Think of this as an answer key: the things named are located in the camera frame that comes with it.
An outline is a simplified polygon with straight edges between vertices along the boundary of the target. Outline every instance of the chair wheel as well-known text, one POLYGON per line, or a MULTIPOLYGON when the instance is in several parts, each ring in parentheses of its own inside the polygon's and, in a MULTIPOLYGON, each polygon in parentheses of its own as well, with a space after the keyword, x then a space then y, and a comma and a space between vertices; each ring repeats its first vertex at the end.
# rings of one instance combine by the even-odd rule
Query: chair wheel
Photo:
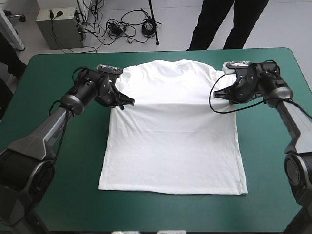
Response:
POLYGON ((19 18, 19 20, 20 20, 20 22, 26 22, 26 17, 25 17, 25 16, 21 16, 21 17, 19 18))
POLYGON ((12 14, 12 12, 11 12, 11 11, 5 10, 5 11, 4 11, 4 14, 5 14, 6 16, 10 16, 10 15, 12 14))

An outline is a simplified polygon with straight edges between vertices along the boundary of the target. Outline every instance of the electrical box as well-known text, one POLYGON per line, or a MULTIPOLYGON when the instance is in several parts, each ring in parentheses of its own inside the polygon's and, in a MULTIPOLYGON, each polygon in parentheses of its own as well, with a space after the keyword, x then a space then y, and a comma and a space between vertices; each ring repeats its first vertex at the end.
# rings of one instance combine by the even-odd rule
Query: electrical box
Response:
POLYGON ((36 23, 51 50, 82 48, 82 34, 75 16, 76 8, 54 8, 40 10, 36 23), (54 17, 58 11, 64 14, 51 20, 50 10, 54 17))
POLYGON ((41 10, 57 7, 76 7, 77 10, 88 18, 91 0, 37 0, 41 10))

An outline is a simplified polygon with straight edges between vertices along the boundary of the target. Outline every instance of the black pants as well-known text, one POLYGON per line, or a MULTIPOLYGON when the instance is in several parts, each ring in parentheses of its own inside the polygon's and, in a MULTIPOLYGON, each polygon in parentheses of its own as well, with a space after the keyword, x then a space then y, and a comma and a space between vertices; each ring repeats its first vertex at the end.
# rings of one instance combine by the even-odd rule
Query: black pants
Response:
MULTIPOLYGON (((8 66, 8 72, 18 79, 23 75, 26 65, 19 60, 11 44, 0 33, 0 62, 8 66)), ((5 82, 0 78, 0 120, 11 101, 13 94, 5 82)))
MULTIPOLYGON (((269 0, 235 0, 233 28, 224 49, 242 49, 269 0)), ((207 50, 234 0, 204 0, 188 50, 207 50)))
POLYGON ((26 65, 17 56, 11 44, 0 33, 0 62, 8 66, 8 72, 19 78, 23 75, 26 65))

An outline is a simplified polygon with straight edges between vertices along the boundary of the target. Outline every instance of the t-shirt hem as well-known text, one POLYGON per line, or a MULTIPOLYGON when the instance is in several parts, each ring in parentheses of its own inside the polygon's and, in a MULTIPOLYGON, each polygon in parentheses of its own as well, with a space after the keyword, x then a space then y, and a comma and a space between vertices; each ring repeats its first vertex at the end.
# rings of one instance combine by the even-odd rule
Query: t-shirt hem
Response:
POLYGON ((123 190, 123 191, 146 191, 157 192, 162 194, 214 194, 214 195, 245 195, 248 193, 245 190, 238 190, 237 188, 168 188, 156 186, 141 186, 141 185, 122 185, 122 184, 99 184, 100 190, 123 190))

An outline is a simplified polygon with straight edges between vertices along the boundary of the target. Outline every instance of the green table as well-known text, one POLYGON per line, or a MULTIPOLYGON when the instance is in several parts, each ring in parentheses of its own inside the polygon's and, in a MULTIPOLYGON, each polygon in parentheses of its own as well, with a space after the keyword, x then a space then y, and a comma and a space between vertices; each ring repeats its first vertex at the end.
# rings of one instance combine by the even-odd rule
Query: green table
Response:
MULTIPOLYGON (((100 63, 127 67, 155 59, 196 60, 218 70, 225 61, 274 59, 294 91, 295 101, 312 112, 311 92, 292 51, 286 48, 37 55, 30 60, 0 124, 0 149, 30 133, 48 116, 51 103, 72 86, 75 68, 95 68, 100 63)), ((70 122, 56 176, 37 207, 50 230, 274 232, 283 230, 299 211, 283 169, 283 151, 290 137, 276 110, 260 105, 237 113, 248 195, 98 190, 109 112, 94 102, 70 122)))

